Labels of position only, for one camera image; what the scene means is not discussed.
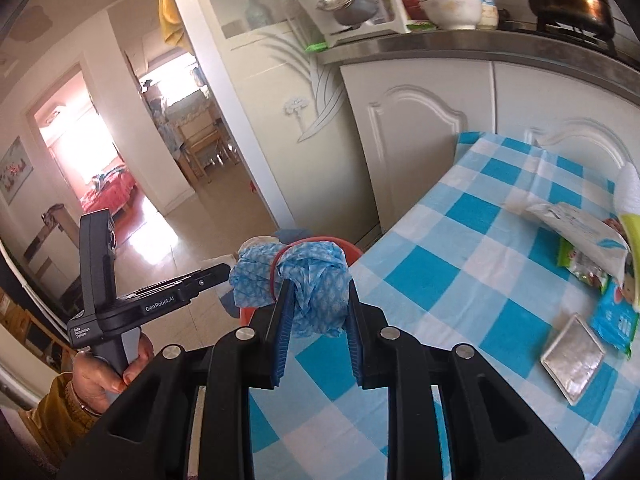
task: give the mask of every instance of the snack bag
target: snack bag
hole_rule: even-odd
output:
[[[615,229],[564,202],[534,204],[526,211],[569,240],[617,283],[624,282],[629,247]]]
[[[596,287],[601,294],[607,290],[609,275],[564,238],[560,238],[558,267],[564,267],[581,282]]]
[[[610,280],[590,322],[603,341],[624,352],[628,358],[631,358],[631,342],[636,336],[640,317],[631,306],[636,294],[635,284],[636,280],[630,275],[626,275],[623,288]]]

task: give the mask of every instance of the stacked bowls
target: stacked bowls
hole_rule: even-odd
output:
[[[420,7],[444,30],[476,28],[482,18],[482,0],[420,0]]]

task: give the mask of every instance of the blue and white checkered tablecloth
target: blue and white checkered tablecloth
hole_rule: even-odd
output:
[[[607,347],[584,397],[567,403],[540,354],[572,313],[589,319],[598,296],[556,267],[558,235],[521,212],[547,200],[603,219],[613,184],[517,140],[478,137],[461,136],[468,151],[351,267],[358,293],[424,344],[480,349],[589,479],[640,413],[640,347],[631,361]],[[385,478],[386,390],[356,386],[344,335],[292,340],[280,387],[252,390],[251,417],[260,480]]]

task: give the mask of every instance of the dish rack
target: dish rack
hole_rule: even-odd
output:
[[[402,0],[374,0],[378,8],[376,14],[366,22],[351,27],[340,24],[332,12],[319,9],[322,0],[297,1],[322,32],[329,47],[356,39],[409,32]]]

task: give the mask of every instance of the blue patterned rag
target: blue patterned rag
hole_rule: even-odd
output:
[[[271,262],[283,247],[283,244],[265,244],[239,253],[238,263],[229,274],[236,306],[260,307],[273,303],[269,286]],[[276,264],[276,293],[286,278],[296,285],[292,335],[338,337],[347,316],[351,280],[341,248],[333,242],[303,242],[293,246]]]

